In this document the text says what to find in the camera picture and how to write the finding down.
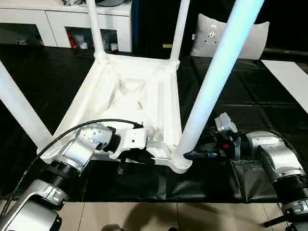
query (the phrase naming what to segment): black fabric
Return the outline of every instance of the black fabric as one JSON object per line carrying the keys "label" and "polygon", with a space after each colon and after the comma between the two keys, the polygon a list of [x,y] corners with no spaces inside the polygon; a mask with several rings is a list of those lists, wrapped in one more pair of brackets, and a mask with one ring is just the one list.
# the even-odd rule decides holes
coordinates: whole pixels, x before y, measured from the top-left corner
{"label": "black fabric", "polygon": [[[0,59],[51,132],[59,125],[92,63],[92,51],[0,46]],[[178,69],[182,127],[210,64],[208,58],[183,57]],[[239,130],[273,128],[298,150],[308,170],[308,115],[260,61],[238,60],[204,135],[215,129],[214,117],[227,112]],[[6,198],[36,155],[36,147],[3,104],[0,105],[0,198]],[[44,169],[38,161],[18,196]],[[260,163],[249,153],[241,161],[199,161],[182,175],[165,166],[91,161],[72,201],[276,202]]]}

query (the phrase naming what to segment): white panel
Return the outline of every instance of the white panel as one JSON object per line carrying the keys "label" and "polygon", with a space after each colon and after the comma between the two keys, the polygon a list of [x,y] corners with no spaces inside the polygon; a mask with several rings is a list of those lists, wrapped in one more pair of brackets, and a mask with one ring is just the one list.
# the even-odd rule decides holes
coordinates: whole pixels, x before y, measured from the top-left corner
{"label": "white panel", "polygon": [[0,23],[35,24],[44,45],[57,46],[44,11],[0,9]]}
{"label": "white panel", "polygon": [[[130,16],[132,1],[115,7],[97,7],[98,14]],[[86,4],[64,6],[62,0],[0,0],[0,8],[87,13]]]}
{"label": "white panel", "polygon": [[262,62],[308,113],[308,75],[293,62]]}

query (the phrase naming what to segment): beige floor tile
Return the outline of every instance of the beige floor tile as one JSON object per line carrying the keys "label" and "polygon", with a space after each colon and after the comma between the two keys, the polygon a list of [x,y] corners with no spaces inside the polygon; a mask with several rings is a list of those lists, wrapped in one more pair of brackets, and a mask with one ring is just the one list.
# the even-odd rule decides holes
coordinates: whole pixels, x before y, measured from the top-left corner
{"label": "beige floor tile", "polygon": [[62,218],[61,231],[78,231],[84,203],[66,202],[58,212]]}
{"label": "beige floor tile", "polygon": [[79,231],[118,224],[125,231],[168,231],[178,226],[176,203],[86,203]]}
{"label": "beige floor tile", "polygon": [[178,204],[180,228],[187,231],[270,231],[262,204]]}
{"label": "beige floor tile", "polygon": [[[2,211],[2,209],[3,209],[4,205],[5,205],[5,203],[6,203],[6,201],[1,201],[1,200],[0,200],[0,212]],[[12,202],[11,202],[8,211],[12,208],[12,206],[13,206],[15,203],[16,203],[16,201],[12,201]]]}
{"label": "beige floor tile", "polygon": [[[281,210],[279,209],[276,203],[264,203],[264,210],[267,215],[267,220],[271,220],[282,215]],[[273,231],[285,231],[286,223],[280,223],[277,225],[272,226]]]}

